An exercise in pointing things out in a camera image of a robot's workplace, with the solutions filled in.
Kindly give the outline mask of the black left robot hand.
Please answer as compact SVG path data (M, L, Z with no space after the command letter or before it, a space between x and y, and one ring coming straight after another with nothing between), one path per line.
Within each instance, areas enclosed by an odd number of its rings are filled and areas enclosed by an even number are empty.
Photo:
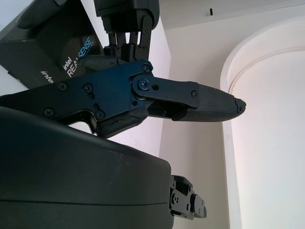
M104 55L81 57L79 63L90 70L149 59L151 33L160 17L157 0L96 0L94 7L108 34Z

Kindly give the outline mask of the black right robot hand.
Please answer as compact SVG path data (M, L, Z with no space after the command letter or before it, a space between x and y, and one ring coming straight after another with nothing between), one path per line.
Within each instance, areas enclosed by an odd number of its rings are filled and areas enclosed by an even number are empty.
M145 59L0 98L3 229L170 229L203 219L204 200L158 157L110 140L147 117L223 122L243 100L157 78Z

